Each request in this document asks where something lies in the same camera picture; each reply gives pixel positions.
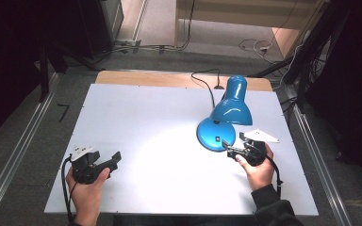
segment white controller part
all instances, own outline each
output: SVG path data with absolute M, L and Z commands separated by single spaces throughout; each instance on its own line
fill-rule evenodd
M 72 162 L 82 157 L 84 154 L 90 153 L 91 151 L 92 151 L 91 146 L 75 146 L 71 158 Z
M 279 143 L 280 140 L 275 138 L 259 129 L 243 134 L 246 138 L 253 139 L 256 141 Z

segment right hand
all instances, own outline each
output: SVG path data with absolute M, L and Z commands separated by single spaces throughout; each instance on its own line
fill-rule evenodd
M 272 159 L 274 156 L 272 150 L 270 149 L 269 145 L 267 145 L 267 143 L 265 144 L 265 146 L 267 155 L 269 156 L 269 158 Z M 249 185 L 253 191 L 256 191 L 259 188 L 270 185 L 272 183 L 274 167 L 272 166 L 272 163 L 269 161 L 269 159 L 266 158 L 262 164 L 256 167 L 252 167 L 251 165 L 249 165 L 246 159 L 239 154 L 237 154 L 236 159 L 246 171 Z
M 76 217 L 75 223 L 83 226 L 94 226 L 99 217 L 102 200 L 102 186 L 110 174 L 110 169 L 102 170 L 95 182 L 90 185 L 78 184 L 73 177 L 73 168 L 69 169 L 66 182 L 69 186 L 69 193 L 72 192 Z

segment gray floor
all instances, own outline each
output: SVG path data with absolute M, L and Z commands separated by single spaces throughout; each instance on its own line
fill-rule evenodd
M 66 74 L 60 76 L 55 96 L 0 203 L 0 225 L 66 225 L 65 215 L 47 215 L 43 213 L 43 209 L 88 87 L 94 82 L 97 75 L 97 72 L 88 71 L 83 66 L 75 64 L 75 62 L 71 62 L 70 65 L 73 66 Z M 268 67 L 268 63 L 262 59 L 247 60 L 244 57 L 183 52 L 166 52 L 160 55 L 154 51 L 140 50 L 136 54 L 131 52 L 114 53 L 106 57 L 99 66 L 107 70 L 171 72 L 197 72 L 219 68 L 223 74 L 252 74 Z M 270 79 L 276 80 L 272 75 L 270 75 Z M 277 94 L 280 101 L 287 99 L 287 95 L 282 89 L 277 90 Z M 34 113 L 38 99 L 39 89 L 36 89 L 0 129 L 0 171 Z M 59 122 L 59 119 L 62 117 L 64 109 L 58 104 L 70 105 L 62 122 Z M 362 225 L 362 169 L 335 160 L 337 149 L 327 124 L 315 116 L 309 105 L 306 106 L 306 109 L 310 126 L 321 148 L 323 158 L 332 172 L 339 193 L 345 201 L 349 216 L 354 225 Z M 290 133 L 320 212 L 318 217 L 301 217 L 302 222 L 305 225 L 337 225 L 302 133 L 293 116 L 290 117 Z M 112 221 L 113 216 L 104 214 L 99 218 L 98 225 L 112 225 Z

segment blue desk lamp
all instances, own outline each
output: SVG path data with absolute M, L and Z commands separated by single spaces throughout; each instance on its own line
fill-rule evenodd
M 252 125 L 252 115 L 245 104 L 248 83 L 241 75 L 233 75 L 227 81 L 224 98 L 216 105 L 210 116 L 201 121 L 196 130 L 201 144 L 215 152 L 224 151 L 222 140 L 233 145 L 236 133 L 232 124 Z

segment white table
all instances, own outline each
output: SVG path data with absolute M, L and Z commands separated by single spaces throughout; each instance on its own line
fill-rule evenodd
M 213 93 L 218 103 L 223 90 Z M 276 94 L 248 91 L 245 101 L 254 124 L 235 126 L 237 134 L 258 128 L 279 138 L 269 145 L 284 181 L 282 199 L 291 201 L 296 215 L 316 216 Z M 243 169 L 226 153 L 206 150 L 196 138 L 198 123 L 210 112 L 207 89 L 94 84 L 63 159 L 75 145 L 100 151 L 96 163 L 121 151 L 119 168 L 103 186 L 103 213 L 251 215 L 255 204 Z M 45 212 L 66 212 L 60 169 Z

